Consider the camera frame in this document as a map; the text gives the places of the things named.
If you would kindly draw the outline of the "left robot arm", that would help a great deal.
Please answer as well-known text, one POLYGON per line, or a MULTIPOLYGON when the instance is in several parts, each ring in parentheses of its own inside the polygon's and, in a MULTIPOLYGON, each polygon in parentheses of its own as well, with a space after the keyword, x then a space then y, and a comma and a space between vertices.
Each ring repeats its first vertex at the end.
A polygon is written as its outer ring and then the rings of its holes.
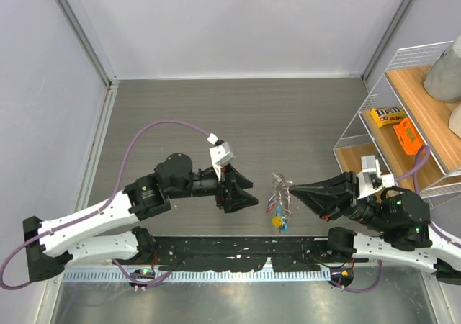
POLYGON ((249 194, 252 181, 230 164, 193 170, 192 159, 173 153, 153 173, 142 176, 107 199, 84 210, 54 220, 31 216, 23 220, 28 277, 41 282, 82 261, 118 259, 144 265, 152 260, 154 244, 148 231, 138 226, 121 236, 103 236, 108 230, 155 217, 171 209, 173 199, 214 197, 226 213, 255 206, 249 194))

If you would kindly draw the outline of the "large silver keyring with keys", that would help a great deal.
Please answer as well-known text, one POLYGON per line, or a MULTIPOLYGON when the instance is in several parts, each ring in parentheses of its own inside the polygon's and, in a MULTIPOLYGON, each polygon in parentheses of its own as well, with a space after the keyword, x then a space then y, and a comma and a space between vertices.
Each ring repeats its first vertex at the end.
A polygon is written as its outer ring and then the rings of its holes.
POLYGON ((272 195, 267 202, 266 213, 273 213, 272 225, 280 232, 289 230, 292 213, 290 211, 290 187, 292 181, 280 173, 272 173, 272 195))

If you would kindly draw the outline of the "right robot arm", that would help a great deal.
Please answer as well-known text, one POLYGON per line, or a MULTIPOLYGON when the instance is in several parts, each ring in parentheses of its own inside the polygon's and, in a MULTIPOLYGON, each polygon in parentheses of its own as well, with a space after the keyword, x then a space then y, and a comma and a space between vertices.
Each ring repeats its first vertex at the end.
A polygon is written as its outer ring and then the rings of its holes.
POLYGON ((410 189, 384 176, 344 172, 325 181, 296 184, 289 193, 327 222, 340 217, 377 233, 368 236, 331 228, 327 256, 335 262, 368 258, 401 262, 433 274, 445 284, 460 284, 460 239, 431 221, 430 206, 410 189))

